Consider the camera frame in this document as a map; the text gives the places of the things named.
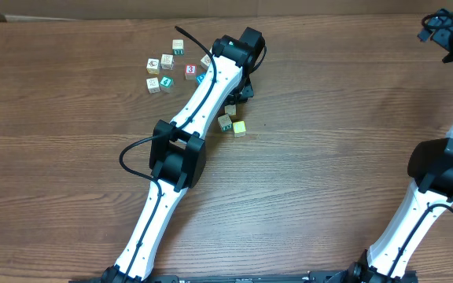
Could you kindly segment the red number 3 block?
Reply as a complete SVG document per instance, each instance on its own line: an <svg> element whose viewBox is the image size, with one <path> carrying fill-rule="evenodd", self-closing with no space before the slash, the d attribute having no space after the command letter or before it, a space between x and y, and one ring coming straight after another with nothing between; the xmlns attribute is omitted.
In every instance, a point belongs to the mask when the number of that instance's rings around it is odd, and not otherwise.
<svg viewBox="0 0 453 283"><path fill-rule="evenodd" d="M186 80L195 80L197 76L197 66L195 64L187 64L185 66L184 74Z"/></svg>

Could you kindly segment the white block red drawing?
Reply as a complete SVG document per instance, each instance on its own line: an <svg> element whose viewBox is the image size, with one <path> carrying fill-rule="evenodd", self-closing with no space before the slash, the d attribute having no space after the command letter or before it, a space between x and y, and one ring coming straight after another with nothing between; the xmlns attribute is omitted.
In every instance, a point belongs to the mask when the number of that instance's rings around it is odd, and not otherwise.
<svg viewBox="0 0 453 283"><path fill-rule="evenodd" d="M219 126L220 126L222 132L229 131L233 128L233 123L228 114L219 116L218 123L219 123Z"/></svg>

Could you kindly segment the white-top green-sided block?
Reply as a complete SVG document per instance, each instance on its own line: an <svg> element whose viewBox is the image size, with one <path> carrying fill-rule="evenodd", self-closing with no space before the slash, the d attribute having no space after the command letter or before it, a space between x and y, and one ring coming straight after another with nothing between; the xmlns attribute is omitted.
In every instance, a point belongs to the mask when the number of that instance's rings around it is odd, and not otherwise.
<svg viewBox="0 0 453 283"><path fill-rule="evenodd" d="M242 137L246 135L246 126L244 121L237 121L232 124L234 136L236 138Z"/></svg>

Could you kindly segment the yellow-framed blue picture block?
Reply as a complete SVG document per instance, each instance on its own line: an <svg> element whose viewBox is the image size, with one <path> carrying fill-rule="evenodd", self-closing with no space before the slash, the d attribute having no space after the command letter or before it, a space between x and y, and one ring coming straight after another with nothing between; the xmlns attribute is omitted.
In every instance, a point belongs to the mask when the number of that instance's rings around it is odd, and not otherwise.
<svg viewBox="0 0 453 283"><path fill-rule="evenodd" d="M237 115L237 108L236 105L225 105L224 106L224 112L228 116L236 116Z"/></svg>

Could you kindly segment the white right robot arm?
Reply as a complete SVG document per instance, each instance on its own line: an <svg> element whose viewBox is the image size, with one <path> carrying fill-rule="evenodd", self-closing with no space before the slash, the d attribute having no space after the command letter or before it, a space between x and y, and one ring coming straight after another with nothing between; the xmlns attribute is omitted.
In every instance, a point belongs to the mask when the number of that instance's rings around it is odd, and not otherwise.
<svg viewBox="0 0 453 283"><path fill-rule="evenodd" d="M453 62L453 12L439 9L422 18L418 38L432 40ZM453 205L453 125L445 138L419 143L407 173L412 178L404 199L379 239L332 282L414 282L407 264L434 222Z"/></svg>

